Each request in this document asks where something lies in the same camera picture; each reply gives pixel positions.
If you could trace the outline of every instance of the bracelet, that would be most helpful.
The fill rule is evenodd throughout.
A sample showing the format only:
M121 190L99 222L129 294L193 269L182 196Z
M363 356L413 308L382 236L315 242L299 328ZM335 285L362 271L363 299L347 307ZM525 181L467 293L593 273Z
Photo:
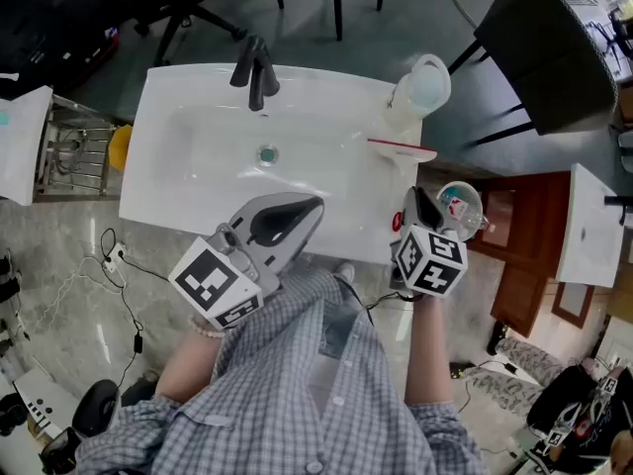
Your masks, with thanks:
M193 315L190 316L189 319L187 319L187 320L189 322L189 326L191 327L191 329L193 329L199 335L206 336L206 337L215 337L217 339L222 339L223 337L225 337L225 333L222 332L222 331L211 331L211 330L206 330L206 329L201 328L196 323L196 320L194 319Z

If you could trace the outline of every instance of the toothbrush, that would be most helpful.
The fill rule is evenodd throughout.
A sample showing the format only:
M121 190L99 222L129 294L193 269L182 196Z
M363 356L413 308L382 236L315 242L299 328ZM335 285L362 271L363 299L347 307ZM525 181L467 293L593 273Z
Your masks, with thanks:
M15 74L0 73L0 79L11 79L12 81L17 81L19 77L20 77L20 72L16 72Z

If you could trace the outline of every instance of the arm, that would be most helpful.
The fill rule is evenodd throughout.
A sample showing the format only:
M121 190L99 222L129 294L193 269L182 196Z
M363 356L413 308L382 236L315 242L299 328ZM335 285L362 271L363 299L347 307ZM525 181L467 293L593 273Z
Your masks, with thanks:
M121 409L118 424L81 443L77 473L116 473L150 465L180 405L211 382L221 344L220 339L187 332L160 375L154 398Z
M451 376L444 344L442 303L435 297L424 296L413 306L405 403L450 401Z
M438 475L488 474L451 401L442 303L425 296L413 306L405 403L428 441Z
M221 339L187 332L160 375L156 396L188 402L211 382L221 345Z

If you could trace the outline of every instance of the wooden cabinet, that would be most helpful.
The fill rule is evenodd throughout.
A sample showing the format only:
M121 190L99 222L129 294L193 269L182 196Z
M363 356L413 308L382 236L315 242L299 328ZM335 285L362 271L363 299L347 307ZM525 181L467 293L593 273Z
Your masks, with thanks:
M473 181L493 232L468 248L505 262L491 315L528 337L548 283L556 276L570 198L571 172Z

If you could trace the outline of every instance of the marble floor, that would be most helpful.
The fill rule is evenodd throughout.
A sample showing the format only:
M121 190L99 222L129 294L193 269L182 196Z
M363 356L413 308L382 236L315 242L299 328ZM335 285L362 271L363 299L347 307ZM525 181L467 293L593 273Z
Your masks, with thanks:
M433 184L426 181L429 190ZM121 297L113 293L100 269L102 233L113 229L117 239L127 246L130 261L163 276L195 238L120 219L118 212L119 203L113 201L37 204L28 208L0 201L0 248L11 247L24 275L19 299L1 304L0 318L7 320L15 334L16 350L24 366L40 365L78 398L97 380L119 382L133 355L136 330ZM107 233L104 246L111 245L111 233ZM304 254L301 258L330 270L338 263L319 255ZM469 252L469 271L445 301L451 360L481 363L490 359L485 352L494 322L489 311L502 269L502 262ZM145 370L161 370L186 329L190 306L164 281L130 266L122 272L128 285L126 300L144 325L143 353L126 373L126 388ZM388 283L387 268L356 263L354 285L364 304L387 293ZM372 316L403 395L411 305L385 301L372 310ZM19 321L28 338L22 331L16 333ZM565 339L558 341L567 348L565 353L584 355L580 352L584 348L574 336L566 336L567 343ZM462 407L468 400L465 384L453 383L455 404ZM521 427L521 420L483 394L471 396L461 414L464 424L486 449L484 455L492 472L504 473L514 460L502 451L512 448L508 439Z

